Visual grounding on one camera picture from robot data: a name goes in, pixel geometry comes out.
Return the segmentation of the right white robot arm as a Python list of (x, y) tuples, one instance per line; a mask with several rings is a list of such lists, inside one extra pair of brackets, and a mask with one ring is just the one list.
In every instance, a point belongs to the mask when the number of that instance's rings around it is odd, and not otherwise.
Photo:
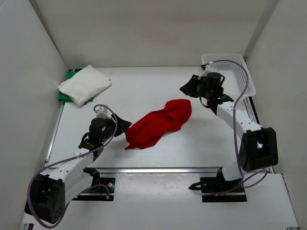
[(222, 175), (215, 180), (217, 189), (223, 192), (247, 173), (275, 166), (279, 161), (275, 130), (262, 127), (238, 109), (235, 101), (224, 93), (224, 80), (225, 77), (218, 72), (193, 75), (180, 88), (187, 96), (206, 99), (204, 107), (211, 109), (233, 130), (236, 161), (223, 167)]

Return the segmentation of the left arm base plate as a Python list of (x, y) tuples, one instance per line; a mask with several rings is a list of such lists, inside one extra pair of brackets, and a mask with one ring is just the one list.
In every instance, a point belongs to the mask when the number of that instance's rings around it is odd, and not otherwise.
[(103, 184), (104, 186), (92, 188), (85, 193), (75, 197), (73, 201), (106, 201), (114, 200), (116, 174), (101, 174), (100, 181), (96, 180), (93, 184)]

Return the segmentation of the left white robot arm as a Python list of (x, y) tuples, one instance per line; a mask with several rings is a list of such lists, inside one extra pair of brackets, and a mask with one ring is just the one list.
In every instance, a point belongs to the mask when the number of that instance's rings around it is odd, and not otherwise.
[(52, 164), (31, 180), (25, 213), (54, 227), (63, 218), (67, 205), (82, 193), (102, 192), (106, 194), (103, 200), (109, 200), (109, 187), (90, 165), (100, 156), (106, 142), (125, 133), (131, 125), (116, 114), (94, 118), (71, 158)]

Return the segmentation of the red t shirt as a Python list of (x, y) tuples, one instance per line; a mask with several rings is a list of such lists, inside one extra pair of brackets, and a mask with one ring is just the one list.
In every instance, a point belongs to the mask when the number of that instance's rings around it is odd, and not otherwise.
[(146, 149), (154, 146), (168, 132), (181, 129), (192, 113), (190, 100), (168, 101), (161, 110), (152, 111), (133, 124), (125, 132), (126, 150)]

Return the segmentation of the white t shirt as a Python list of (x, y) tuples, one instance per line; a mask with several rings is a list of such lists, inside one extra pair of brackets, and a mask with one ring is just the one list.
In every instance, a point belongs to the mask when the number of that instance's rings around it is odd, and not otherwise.
[(75, 73), (70, 79), (62, 82), (58, 90), (69, 96), (80, 107), (111, 85), (112, 82), (109, 77), (88, 65)]

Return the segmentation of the green t shirt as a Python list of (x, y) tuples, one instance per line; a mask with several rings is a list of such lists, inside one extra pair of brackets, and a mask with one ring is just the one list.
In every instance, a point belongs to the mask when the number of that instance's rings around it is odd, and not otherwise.
[[(66, 76), (66, 80), (71, 79), (77, 72), (75, 71), (68, 71), (67, 72), (67, 76)], [(66, 94), (60, 92), (59, 93), (59, 98), (58, 98), (59, 102), (63, 102), (63, 103), (72, 103), (73, 100)]]

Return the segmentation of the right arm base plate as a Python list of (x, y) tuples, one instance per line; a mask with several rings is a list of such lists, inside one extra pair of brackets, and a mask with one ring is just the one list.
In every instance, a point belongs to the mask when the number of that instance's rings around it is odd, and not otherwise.
[(189, 187), (189, 190), (201, 191), (203, 203), (247, 202), (240, 179), (226, 181), (221, 172), (218, 172), (215, 177), (201, 177), (199, 182)]

